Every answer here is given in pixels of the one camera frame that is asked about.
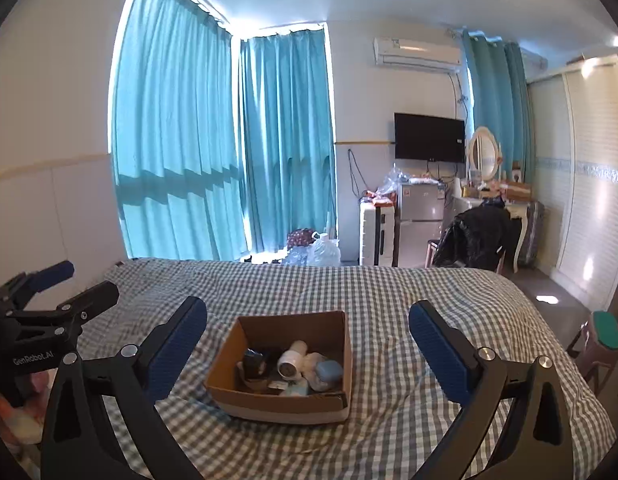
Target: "checkered bedsheet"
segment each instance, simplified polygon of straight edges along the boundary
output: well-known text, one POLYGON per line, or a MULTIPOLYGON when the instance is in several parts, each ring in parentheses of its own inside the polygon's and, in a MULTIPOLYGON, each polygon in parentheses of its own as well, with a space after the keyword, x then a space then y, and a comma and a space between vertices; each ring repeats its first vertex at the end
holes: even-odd
MULTIPOLYGON (((205 479, 411 478, 441 439, 459 406, 448 402, 414 343, 407 312, 428 299, 475 346, 502 358, 553 359, 567 400, 574 440, 574 478, 586 478, 615 439, 603 407, 531 303, 513 283, 473 269, 287 267, 230 262, 136 260, 103 276, 118 285, 118 306, 84 326, 83 358, 140 343, 187 296, 207 303, 207 330, 171 395, 156 405, 165 424, 205 479), (344 310, 353 350, 349 419, 300 427, 231 418, 203 380, 236 316, 344 310)), ((118 407, 107 409, 122 450, 148 471, 118 407)), ((484 468, 508 412, 502 401, 467 474, 484 468)))

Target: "suitcase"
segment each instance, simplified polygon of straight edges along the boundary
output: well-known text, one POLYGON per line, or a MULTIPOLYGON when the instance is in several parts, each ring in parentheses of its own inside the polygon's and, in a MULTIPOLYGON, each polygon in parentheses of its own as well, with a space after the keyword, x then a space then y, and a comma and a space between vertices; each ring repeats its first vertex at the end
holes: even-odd
POLYGON ((530 202, 527 209, 527 233, 518 255, 520 267, 532 267, 538 254, 538 244, 543 231, 545 219, 545 206, 540 202, 530 202))

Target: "wooden chair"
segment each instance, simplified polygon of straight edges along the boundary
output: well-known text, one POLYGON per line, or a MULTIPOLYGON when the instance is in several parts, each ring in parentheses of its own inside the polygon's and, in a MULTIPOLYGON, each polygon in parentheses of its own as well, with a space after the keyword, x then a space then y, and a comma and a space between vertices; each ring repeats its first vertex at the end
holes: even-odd
MULTIPOLYGON (((440 243, 439 239, 429 240, 427 241, 427 254, 425 256, 425 269, 429 269, 431 264, 433 263, 433 256, 436 254, 438 250, 438 244, 440 243)), ((498 267, 496 269, 496 274, 502 274, 502 267, 505 263, 505 250, 504 248, 500 248, 500 260, 498 261, 498 267)))

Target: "mini fridge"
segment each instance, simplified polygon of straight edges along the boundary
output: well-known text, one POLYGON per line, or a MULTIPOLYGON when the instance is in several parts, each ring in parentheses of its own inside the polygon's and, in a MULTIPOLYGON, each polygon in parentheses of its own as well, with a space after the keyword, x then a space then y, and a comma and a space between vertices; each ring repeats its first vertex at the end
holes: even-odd
POLYGON ((424 267, 427 242, 442 235, 444 184, 401 184, 398 267, 424 267))

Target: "metal screw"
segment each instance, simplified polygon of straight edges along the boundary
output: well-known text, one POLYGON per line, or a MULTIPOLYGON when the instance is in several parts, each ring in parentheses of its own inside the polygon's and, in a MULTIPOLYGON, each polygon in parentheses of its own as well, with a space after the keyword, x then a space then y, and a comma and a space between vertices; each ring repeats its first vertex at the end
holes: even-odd
POLYGON ((551 359, 546 355, 541 355, 538 358, 538 364, 540 364, 543 368, 551 368, 554 365, 551 359))
POLYGON ((122 347, 120 354, 122 357, 133 357, 138 353, 138 347, 136 345, 126 345, 122 347))
POLYGON ((484 359, 485 361, 493 361, 496 358, 496 352, 494 352, 491 348, 484 346, 478 351, 478 357, 480 357, 480 359, 484 359))
POLYGON ((76 362, 77 359, 78 356, 74 354, 74 352, 69 352, 62 358, 62 362, 66 365, 72 365, 74 362, 76 362))

